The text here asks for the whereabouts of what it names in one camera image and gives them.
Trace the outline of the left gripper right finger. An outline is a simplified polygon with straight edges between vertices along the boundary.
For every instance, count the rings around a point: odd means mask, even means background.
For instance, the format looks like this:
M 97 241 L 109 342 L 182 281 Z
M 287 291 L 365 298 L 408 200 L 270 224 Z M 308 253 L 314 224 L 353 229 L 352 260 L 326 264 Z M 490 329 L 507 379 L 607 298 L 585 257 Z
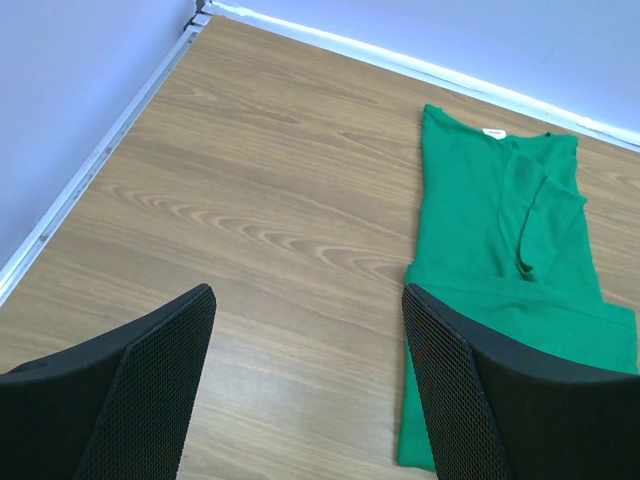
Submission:
M 639 379 L 529 347 L 416 285 L 402 313 L 441 479 L 635 479 Z

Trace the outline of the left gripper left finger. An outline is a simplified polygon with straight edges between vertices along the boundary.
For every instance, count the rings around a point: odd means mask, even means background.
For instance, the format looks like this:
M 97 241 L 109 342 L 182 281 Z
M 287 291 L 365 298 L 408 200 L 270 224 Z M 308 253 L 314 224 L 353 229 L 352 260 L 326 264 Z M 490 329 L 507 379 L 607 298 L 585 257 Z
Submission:
M 215 313 L 201 284 L 2 374 L 2 478 L 176 478 Z

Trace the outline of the green t shirt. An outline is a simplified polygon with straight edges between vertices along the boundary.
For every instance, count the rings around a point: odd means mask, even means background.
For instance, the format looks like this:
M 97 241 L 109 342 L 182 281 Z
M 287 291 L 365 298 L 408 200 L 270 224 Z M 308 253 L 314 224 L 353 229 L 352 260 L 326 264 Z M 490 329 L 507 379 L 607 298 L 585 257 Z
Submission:
M 421 142 L 407 282 L 543 352 L 636 373 L 635 313 L 605 301 L 594 267 L 576 137 L 476 129 L 428 105 Z

